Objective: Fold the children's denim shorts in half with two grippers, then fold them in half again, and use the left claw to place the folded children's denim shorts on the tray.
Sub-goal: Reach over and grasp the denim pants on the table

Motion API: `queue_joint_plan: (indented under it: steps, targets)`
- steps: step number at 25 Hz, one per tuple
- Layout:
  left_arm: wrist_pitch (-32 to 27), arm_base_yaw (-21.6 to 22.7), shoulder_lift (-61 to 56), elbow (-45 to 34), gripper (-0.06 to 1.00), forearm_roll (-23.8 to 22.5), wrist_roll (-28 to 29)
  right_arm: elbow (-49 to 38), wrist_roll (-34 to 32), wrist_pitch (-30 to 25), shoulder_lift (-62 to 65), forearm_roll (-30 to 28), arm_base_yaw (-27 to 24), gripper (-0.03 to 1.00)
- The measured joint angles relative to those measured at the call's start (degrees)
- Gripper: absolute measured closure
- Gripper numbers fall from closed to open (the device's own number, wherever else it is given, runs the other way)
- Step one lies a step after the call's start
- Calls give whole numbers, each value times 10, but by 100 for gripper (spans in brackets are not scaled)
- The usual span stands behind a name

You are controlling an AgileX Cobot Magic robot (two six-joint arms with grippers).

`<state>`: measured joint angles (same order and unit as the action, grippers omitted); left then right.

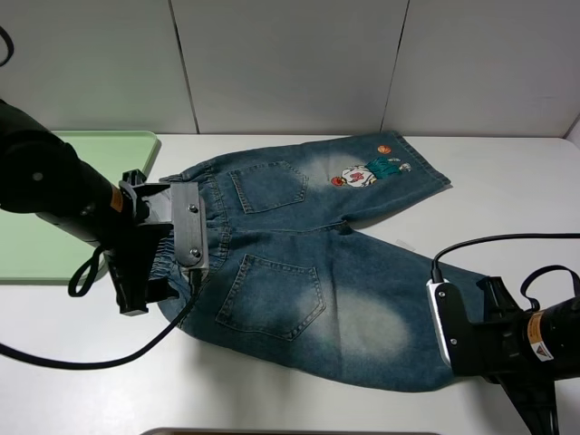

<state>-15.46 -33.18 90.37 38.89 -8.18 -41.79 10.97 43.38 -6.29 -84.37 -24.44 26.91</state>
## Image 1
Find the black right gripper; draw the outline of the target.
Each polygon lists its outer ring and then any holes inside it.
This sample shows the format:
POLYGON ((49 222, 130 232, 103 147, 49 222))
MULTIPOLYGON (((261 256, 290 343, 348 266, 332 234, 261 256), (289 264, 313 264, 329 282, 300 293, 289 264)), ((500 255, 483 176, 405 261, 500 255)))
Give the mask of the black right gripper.
POLYGON ((532 434, 559 432, 556 374, 527 340, 530 314, 517 306, 498 278, 483 291, 484 320, 472 323, 460 290, 451 288, 451 368, 502 387, 532 434))

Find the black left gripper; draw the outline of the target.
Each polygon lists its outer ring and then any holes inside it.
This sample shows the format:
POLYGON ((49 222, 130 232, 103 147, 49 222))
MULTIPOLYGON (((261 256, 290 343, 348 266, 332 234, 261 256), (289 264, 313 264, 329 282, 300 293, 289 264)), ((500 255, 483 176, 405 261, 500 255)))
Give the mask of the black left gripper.
POLYGON ((117 185, 92 173, 92 273, 105 262, 123 315, 177 298, 168 278, 152 275, 161 240, 173 229, 168 194, 169 184, 149 183, 139 169, 124 172, 117 185))

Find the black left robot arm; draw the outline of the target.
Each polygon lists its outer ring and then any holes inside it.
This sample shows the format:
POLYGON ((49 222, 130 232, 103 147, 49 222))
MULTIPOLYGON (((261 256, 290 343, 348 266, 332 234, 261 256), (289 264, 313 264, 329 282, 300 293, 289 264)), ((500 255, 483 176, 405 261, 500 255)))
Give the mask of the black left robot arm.
POLYGON ((122 314, 145 314, 150 303, 178 298, 168 278, 152 274, 160 241, 172 229, 170 208, 160 204, 167 192, 169 184, 149 184, 138 169, 113 185, 71 144, 1 104, 2 210, 35 214, 94 248, 71 277, 69 296, 85 296, 104 262, 122 314))

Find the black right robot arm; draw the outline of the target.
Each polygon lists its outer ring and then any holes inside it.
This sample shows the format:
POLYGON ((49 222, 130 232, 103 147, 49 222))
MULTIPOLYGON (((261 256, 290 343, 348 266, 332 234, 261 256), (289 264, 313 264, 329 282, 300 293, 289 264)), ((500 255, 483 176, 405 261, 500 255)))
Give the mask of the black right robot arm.
POLYGON ((532 434, 559 432, 556 382, 579 375, 579 298, 521 309, 498 277, 478 282, 483 319, 472 323, 459 289, 438 302, 450 366, 498 384, 532 434))

